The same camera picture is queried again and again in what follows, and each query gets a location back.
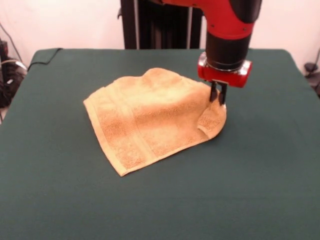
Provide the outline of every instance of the black stand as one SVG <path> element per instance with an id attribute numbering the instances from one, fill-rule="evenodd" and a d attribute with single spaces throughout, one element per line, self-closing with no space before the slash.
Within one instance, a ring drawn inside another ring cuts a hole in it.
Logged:
<path id="1" fill-rule="evenodd" d="M 160 5 L 148 0 L 136 0 L 135 5 L 134 0 L 121 0 L 121 15 L 125 49 L 200 47 L 203 12 L 198 8 Z"/>

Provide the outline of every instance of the black cable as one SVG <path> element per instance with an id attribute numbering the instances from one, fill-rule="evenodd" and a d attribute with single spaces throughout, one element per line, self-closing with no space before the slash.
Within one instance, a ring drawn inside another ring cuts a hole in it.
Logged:
<path id="1" fill-rule="evenodd" d="M 16 45 L 14 44 L 14 41 L 12 40 L 11 36 L 9 35 L 9 33 L 5 30 L 5 28 L 2 26 L 1 22 L 0 22 L 0 27 L 2 28 L 2 30 L 4 31 L 4 33 L 8 36 L 8 38 L 10 39 L 11 43 L 12 43 L 12 46 L 14 48 L 14 50 L 16 51 L 16 54 L 18 55 L 19 57 L 19 60 L 20 62 L 22 62 L 22 59 L 21 59 L 21 56 L 16 48 Z"/>
<path id="2" fill-rule="evenodd" d="M 320 57 L 320 48 L 319 48 L 319 50 L 318 50 L 318 55 L 316 56 L 316 59 L 315 59 L 315 62 L 314 62 L 314 66 L 313 66 L 313 68 L 312 68 L 312 71 L 309 73 L 309 75 L 316 70 L 317 62 L 319 61 L 319 57 Z"/>

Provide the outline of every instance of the table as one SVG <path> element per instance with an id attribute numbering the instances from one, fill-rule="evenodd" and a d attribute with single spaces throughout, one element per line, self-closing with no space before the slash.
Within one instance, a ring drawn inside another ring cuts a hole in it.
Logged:
<path id="1" fill-rule="evenodd" d="M 83 100 L 201 50 L 44 49 L 0 126 L 2 240 L 319 240 L 320 102 L 290 54 L 250 49 L 218 137 L 119 177 Z"/>

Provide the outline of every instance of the black metal frame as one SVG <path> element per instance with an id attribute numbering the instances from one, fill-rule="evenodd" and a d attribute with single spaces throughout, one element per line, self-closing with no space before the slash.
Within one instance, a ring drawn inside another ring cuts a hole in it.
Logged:
<path id="1" fill-rule="evenodd" d="M 139 48 L 185 49 L 187 48 L 188 7 L 157 6 L 148 0 L 138 0 Z M 135 1 L 121 0 L 121 16 L 125 49 L 137 49 L 135 26 Z M 203 12 L 192 9 L 190 48 L 200 47 Z M 155 45 L 155 29 L 166 28 L 161 34 L 161 46 Z"/>

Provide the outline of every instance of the towel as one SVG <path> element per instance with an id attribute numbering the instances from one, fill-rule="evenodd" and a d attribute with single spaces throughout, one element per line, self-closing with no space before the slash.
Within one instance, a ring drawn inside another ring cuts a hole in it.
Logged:
<path id="1" fill-rule="evenodd" d="M 227 108 L 210 102 L 210 91 L 203 82 L 151 68 L 116 79 L 83 104 L 102 151 L 122 177 L 216 137 Z"/>

